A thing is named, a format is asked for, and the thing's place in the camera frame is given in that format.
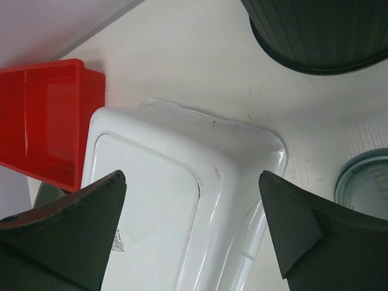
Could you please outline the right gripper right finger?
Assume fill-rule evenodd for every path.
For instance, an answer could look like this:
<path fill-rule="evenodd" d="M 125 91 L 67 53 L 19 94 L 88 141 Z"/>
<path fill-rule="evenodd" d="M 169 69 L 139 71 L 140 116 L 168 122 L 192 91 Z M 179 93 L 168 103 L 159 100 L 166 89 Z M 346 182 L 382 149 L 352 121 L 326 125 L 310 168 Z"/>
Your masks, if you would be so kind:
<path fill-rule="evenodd" d="M 290 290 L 387 290 L 387 221 L 264 171 L 259 190 Z"/>

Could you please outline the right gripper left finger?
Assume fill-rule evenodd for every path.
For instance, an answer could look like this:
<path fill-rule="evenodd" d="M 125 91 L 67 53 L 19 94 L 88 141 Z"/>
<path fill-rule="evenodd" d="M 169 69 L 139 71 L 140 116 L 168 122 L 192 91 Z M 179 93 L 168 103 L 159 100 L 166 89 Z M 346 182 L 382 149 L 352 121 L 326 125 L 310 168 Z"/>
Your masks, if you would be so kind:
<path fill-rule="evenodd" d="M 1 220 L 1 290 L 101 290 L 127 190 L 116 170 Z"/>

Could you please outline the teal perforated plastic basket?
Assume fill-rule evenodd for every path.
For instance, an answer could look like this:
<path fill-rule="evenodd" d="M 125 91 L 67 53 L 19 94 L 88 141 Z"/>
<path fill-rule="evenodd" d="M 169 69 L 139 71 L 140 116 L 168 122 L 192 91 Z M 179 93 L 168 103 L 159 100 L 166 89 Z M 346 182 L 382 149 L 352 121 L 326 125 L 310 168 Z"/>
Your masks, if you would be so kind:
<path fill-rule="evenodd" d="M 336 182 L 334 201 L 348 209 L 387 219 L 387 149 L 352 158 Z"/>

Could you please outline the large white plastic tub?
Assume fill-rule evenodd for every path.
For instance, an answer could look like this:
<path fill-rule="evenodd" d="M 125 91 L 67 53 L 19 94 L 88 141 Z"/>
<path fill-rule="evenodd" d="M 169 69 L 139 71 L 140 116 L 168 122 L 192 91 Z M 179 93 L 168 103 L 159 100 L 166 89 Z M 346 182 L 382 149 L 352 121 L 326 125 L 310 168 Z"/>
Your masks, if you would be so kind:
<path fill-rule="evenodd" d="M 152 98 L 92 116 L 82 186 L 124 173 L 103 290 L 244 290 L 267 221 L 260 174 L 282 175 L 273 133 Z"/>

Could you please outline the red plastic tray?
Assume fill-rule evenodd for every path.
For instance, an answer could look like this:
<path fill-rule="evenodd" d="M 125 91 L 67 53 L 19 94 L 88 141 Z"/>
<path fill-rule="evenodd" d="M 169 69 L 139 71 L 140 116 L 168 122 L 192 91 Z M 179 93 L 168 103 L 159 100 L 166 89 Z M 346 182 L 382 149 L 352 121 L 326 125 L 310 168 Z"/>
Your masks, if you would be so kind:
<path fill-rule="evenodd" d="M 1 69 L 1 165 L 69 192 L 81 188 L 105 76 L 80 59 Z"/>

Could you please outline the black ribbed waste bin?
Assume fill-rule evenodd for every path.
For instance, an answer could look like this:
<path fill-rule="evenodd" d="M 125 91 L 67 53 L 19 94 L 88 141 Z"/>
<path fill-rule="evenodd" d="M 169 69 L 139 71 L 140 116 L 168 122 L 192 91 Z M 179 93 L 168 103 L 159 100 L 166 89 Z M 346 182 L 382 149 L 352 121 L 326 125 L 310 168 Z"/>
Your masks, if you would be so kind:
<path fill-rule="evenodd" d="M 339 75 L 387 59 L 387 1 L 243 1 L 253 35 L 276 62 Z"/>

